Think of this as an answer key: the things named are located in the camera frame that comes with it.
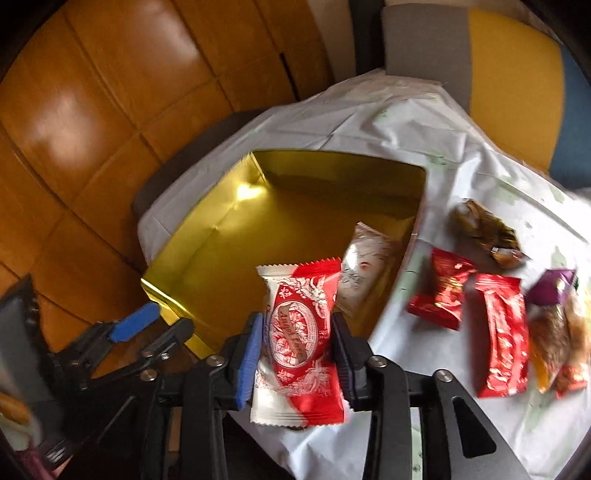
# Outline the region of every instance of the blue gripper pad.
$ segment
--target blue gripper pad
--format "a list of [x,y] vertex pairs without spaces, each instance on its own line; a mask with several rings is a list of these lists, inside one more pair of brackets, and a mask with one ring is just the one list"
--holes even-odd
[[246,402],[252,395],[252,389],[255,383],[256,365],[261,353],[262,324],[263,315],[262,313],[257,313],[255,321],[252,324],[250,337],[246,344],[244,357],[242,357],[242,363],[238,369],[238,384],[236,386],[236,405],[238,406],[238,410],[244,408]]
[[160,306],[151,301],[117,322],[109,338],[113,343],[128,342],[158,317],[160,317]]

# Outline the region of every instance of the wrapped candy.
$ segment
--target wrapped candy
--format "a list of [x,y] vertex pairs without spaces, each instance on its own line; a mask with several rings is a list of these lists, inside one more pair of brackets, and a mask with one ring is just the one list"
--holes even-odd
[[467,258],[439,248],[433,248],[431,261],[437,276],[437,292],[434,296],[414,296],[407,310],[437,325],[458,330],[462,321],[464,283],[476,270]]
[[528,327],[530,357],[538,379],[538,391],[545,393],[569,358],[569,331],[563,306],[544,307]]
[[515,230],[477,201],[465,200],[456,207],[454,214],[462,229],[475,238],[502,268],[515,268],[529,259],[521,251]]
[[561,398],[568,390],[580,390],[589,383],[591,328],[585,302],[571,289],[564,306],[570,337],[570,355],[556,379],[556,391]]
[[478,274],[475,288],[486,303],[491,355],[482,397],[506,397],[527,388],[529,336],[519,278]]
[[573,286],[576,270],[558,268],[546,270],[525,295],[526,303],[541,307],[563,305]]
[[336,294],[336,304],[342,312],[355,315],[398,244],[363,222],[355,225],[353,239],[343,257]]
[[329,352],[340,259],[257,271],[269,296],[251,421],[289,427],[342,423],[342,393]]

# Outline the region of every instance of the white plastic sheet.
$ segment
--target white plastic sheet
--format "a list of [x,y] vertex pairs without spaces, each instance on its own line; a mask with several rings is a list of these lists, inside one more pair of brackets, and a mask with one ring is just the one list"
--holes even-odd
[[[486,374],[488,325],[481,312],[472,311],[472,302],[466,304],[459,332],[405,311],[432,245],[473,258],[482,271],[494,270],[476,245],[450,229],[449,210],[462,198],[478,200],[515,228],[532,259],[511,273],[522,278],[524,290],[546,268],[559,266],[577,267],[582,287],[591,290],[589,204],[500,152],[439,84],[386,76],[381,70],[304,102],[272,108],[199,161],[141,219],[138,233],[148,263],[228,169],[249,151],[267,148],[346,151],[428,170],[424,225],[370,339],[376,353],[406,370],[431,374],[447,368],[473,395]],[[468,285],[468,299],[472,295]],[[530,475],[553,479],[591,426],[590,395],[587,389],[558,401],[552,394],[540,396],[532,382],[525,394],[478,403]],[[297,480],[362,477],[369,414],[349,412],[344,425],[304,432],[254,425],[247,411],[234,416]],[[414,427],[417,440],[416,419]]]

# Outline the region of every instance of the cardboard box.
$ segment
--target cardboard box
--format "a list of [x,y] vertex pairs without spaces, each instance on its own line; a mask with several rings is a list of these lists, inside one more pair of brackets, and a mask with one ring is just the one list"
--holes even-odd
[[355,224],[398,238],[359,314],[348,319],[369,336],[388,301],[418,229],[426,172],[394,160],[308,150],[256,151],[241,159],[187,215],[142,279],[174,323],[189,317],[187,346],[217,352],[265,305],[255,267],[341,257]]

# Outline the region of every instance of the red candy wrapper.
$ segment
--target red candy wrapper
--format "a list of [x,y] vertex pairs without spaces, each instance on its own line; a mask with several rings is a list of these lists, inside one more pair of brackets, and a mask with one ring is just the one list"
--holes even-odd
[[340,268],[340,259],[256,268],[269,300],[251,421],[306,427],[345,420],[329,351]]
[[467,258],[438,248],[433,248],[431,261],[437,275],[437,293],[435,296],[416,295],[407,310],[442,327],[458,330],[462,321],[464,283],[476,270]]
[[475,288],[484,295],[491,333],[486,385],[478,396],[507,397],[527,388],[529,335],[519,278],[478,274]]

